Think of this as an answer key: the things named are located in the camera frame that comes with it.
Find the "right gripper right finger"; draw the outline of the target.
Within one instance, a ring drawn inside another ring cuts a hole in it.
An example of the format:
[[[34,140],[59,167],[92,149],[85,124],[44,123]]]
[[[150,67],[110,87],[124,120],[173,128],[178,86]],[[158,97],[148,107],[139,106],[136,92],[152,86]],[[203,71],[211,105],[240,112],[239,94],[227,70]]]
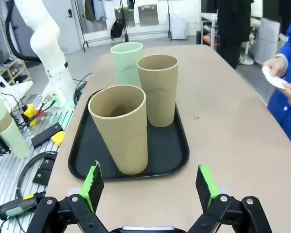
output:
[[[190,233],[215,233],[229,225],[236,233],[271,233],[271,227],[258,198],[237,200],[222,194],[207,166],[199,165],[195,186],[203,214],[188,230]]]

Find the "person's right hand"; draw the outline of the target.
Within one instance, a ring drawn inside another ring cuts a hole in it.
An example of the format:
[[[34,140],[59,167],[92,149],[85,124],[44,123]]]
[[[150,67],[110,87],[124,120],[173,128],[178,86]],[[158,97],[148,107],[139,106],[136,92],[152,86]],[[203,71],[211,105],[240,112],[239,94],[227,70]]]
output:
[[[272,76],[283,77],[288,68],[288,61],[285,56],[277,56],[266,61],[263,65],[270,69]]]

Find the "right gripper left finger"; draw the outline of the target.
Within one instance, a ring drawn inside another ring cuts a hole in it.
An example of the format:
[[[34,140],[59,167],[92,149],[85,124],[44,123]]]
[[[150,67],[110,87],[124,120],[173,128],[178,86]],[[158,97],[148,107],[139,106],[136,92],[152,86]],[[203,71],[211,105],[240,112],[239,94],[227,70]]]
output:
[[[79,193],[58,201],[54,197],[40,200],[28,226],[28,233],[63,233],[68,225],[78,225],[83,233],[107,233],[96,215],[104,189],[99,162],[90,168]]]

